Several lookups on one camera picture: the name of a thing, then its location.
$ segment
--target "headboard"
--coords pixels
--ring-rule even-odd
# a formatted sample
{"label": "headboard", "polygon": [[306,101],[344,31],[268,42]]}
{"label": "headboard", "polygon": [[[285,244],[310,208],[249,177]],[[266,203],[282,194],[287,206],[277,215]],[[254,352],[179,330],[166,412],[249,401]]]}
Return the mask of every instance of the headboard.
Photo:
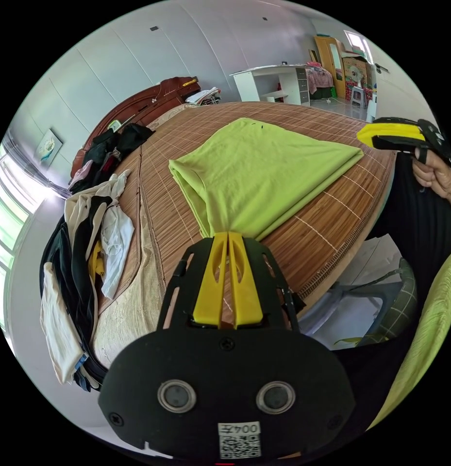
{"label": "headboard", "polygon": [[121,124],[130,120],[130,123],[146,126],[199,91],[201,87],[197,77],[175,77],[128,97],[113,108],[89,135],[73,160],[71,177],[82,167],[84,155],[91,147],[92,140],[106,131],[114,120]]}

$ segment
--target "door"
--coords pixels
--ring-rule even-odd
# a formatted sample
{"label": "door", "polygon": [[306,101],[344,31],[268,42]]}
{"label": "door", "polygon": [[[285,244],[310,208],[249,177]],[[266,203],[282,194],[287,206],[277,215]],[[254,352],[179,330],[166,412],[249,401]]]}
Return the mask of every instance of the door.
{"label": "door", "polygon": [[321,64],[330,71],[334,78],[334,87],[337,97],[345,98],[345,78],[343,74],[342,59],[337,48],[337,43],[332,37],[315,37]]}
{"label": "door", "polygon": [[382,68],[374,77],[377,84],[376,118],[426,119],[437,124],[433,113],[413,80],[382,49],[366,39],[372,60]]}

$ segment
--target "drawer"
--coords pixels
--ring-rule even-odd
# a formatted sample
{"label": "drawer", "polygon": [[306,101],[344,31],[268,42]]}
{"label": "drawer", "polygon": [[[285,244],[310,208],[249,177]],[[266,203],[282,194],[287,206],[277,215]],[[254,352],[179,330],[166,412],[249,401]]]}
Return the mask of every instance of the drawer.
{"label": "drawer", "polygon": [[306,79],[298,79],[298,87],[300,88],[300,91],[307,91],[308,81]]}
{"label": "drawer", "polygon": [[309,92],[308,91],[301,91],[300,92],[300,100],[301,100],[301,103],[309,102]]}
{"label": "drawer", "polygon": [[296,68],[297,79],[306,79],[306,70],[304,68]]}

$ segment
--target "curtain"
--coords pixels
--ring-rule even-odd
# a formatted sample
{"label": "curtain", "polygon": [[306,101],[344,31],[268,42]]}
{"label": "curtain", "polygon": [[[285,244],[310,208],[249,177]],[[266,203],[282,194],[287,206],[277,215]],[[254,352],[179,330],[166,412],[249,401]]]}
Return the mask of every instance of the curtain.
{"label": "curtain", "polygon": [[32,179],[36,180],[39,184],[52,189],[57,196],[63,199],[67,199],[71,196],[71,193],[67,188],[59,186],[46,178],[46,176],[39,170],[38,166],[16,142],[10,128],[7,129],[7,132],[2,139],[2,145],[12,160]]}

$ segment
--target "white plastic stool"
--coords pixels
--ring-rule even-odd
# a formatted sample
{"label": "white plastic stool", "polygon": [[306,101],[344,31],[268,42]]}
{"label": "white plastic stool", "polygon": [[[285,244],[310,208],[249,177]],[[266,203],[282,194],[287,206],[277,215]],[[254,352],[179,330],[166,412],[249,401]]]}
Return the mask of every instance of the white plastic stool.
{"label": "white plastic stool", "polygon": [[351,90],[350,104],[353,105],[354,103],[359,105],[361,108],[366,107],[366,95],[363,88],[353,86],[353,89]]}
{"label": "white plastic stool", "polygon": [[377,94],[372,93],[372,99],[367,103],[366,121],[372,123],[376,118]]}

